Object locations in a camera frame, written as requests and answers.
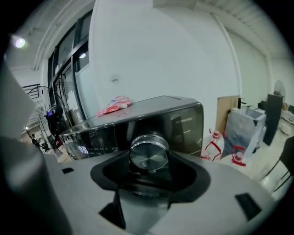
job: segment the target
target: glass window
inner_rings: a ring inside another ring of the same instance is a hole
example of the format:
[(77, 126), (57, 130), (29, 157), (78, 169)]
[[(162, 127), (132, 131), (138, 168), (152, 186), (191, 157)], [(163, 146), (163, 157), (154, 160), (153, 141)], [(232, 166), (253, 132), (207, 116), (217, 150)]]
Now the glass window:
[(75, 124), (83, 121), (81, 110), (79, 109), (78, 101), (74, 91), (74, 81), (72, 75), (72, 68), (69, 67), (63, 76), (64, 92), (67, 99), (68, 110), (72, 116)]
[(79, 53), (79, 58), (76, 61), (77, 63), (77, 72), (80, 71), (83, 67), (89, 64), (89, 51)]
[(88, 15), (83, 21), (82, 21), (82, 27), (81, 27), (81, 34), (79, 36), (78, 43), (83, 40), (85, 37), (89, 35), (90, 30), (90, 21), (91, 21), (91, 15)]
[(53, 88), (51, 88), (50, 91), (49, 91), (49, 99), (50, 99), (51, 107), (53, 107), (55, 105), (55, 99), (54, 99), (54, 95), (53, 95)]
[(58, 52), (58, 65), (64, 62), (66, 57), (72, 50), (73, 41), (74, 41), (74, 30), (75, 26), (71, 29), (71, 31), (63, 38), (62, 42), (59, 45)]
[(54, 84), (54, 95), (55, 95), (55, 101), (57, 104), (62, 106), (62, 101), (60, 100), (61, 98), (61, 79), (58, 78), (57, 82)]
[(48, 87), (52, 85), (52, 60), (53, 60), (53, 54), (48, 61)]

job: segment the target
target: red and white bottle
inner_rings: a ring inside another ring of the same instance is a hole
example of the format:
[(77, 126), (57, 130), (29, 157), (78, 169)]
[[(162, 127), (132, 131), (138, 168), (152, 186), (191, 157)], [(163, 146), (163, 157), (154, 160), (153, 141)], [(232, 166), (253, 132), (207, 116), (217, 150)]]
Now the red and white bottle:
[(232, 163), (241, 167), (246, 167), (244, 163), (244, 153), (246, 149), (242, 146), (234, 146), (232, 154)]
[(201, 157), (210, 161), (220, 160), (224, 147), (224, 138), (222, 134), (216, 130), (213, 132), (211, 141), (208, 143), (205, 150), (201, 152)]

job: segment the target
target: window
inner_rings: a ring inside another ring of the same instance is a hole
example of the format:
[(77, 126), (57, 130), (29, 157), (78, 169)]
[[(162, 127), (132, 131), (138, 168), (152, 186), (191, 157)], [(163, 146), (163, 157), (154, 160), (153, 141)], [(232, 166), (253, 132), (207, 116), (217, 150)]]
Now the window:
[(88, 15), (83, 21), (82, 21), (82, 28), (81, 28), (81, 33), (79, 35), (78, 42), (83, 40), (89, 35), (89, 30), (90, 30), (90, 21), (91, 21), (91, 15)]
[(73, 47), (73, 40), (74, 40), (74, 30), (75, 26), (70, 29), (70, 31), (67, 33), (67, 35), (62, 39), (61, 43), (59, 44), (59, 49), (58, 49), (58, 65), (60, 66), (69, 53), (72, 51)]
[(87, 118), (91, 118), (99, 111), (99, 105), (96, 100), (91, 69), (89, 67), (88, 45), (81, 48), (78, 51), (77, 56), (73, 57), (73, 68), (83, 110)]
[(56, 103), (62, 105), (67, 123), (73, 125), (88, 117), (79, 95), (76, 74), (89, 64), (88, 35), (91, 15), (92, 11), (77, 20), (55, 47), (48, 61), (51, 106)]

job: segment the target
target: red and white package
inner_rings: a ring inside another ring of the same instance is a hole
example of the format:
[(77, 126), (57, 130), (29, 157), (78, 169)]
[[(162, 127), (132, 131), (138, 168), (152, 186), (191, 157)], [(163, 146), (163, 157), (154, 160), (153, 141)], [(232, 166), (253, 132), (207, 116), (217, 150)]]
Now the red and white package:
[(105, 109), (102, 109), (97, 113), (97, 117), (102, 116), (104, 114), (108, 114), (110, 112), (117, 111), (122, 108), (127, 108), (129, 105), (131, 105), (134, 101), (124, 95), (120, 95), (115, 97), (112, 101), (109, 102), (109, 104), (106, 106)]

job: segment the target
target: ceiling light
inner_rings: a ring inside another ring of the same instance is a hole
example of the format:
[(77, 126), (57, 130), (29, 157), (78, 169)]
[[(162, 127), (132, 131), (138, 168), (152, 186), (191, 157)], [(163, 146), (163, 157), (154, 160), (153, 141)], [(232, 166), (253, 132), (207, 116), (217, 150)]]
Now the ceiling light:
[(86, 57), (86, 54), (83, 53), (82, 55), (79, 56), (81, 59)]
[(22, 48), (22, 47), (24, 46), (25, 43), (26, 43), (25, 39), (23, 39), (23, 38), (19, 38), (19, 39), (16, 40), (16, 42), (15, 42), (15, 46), (16, 46), (17, 48)]

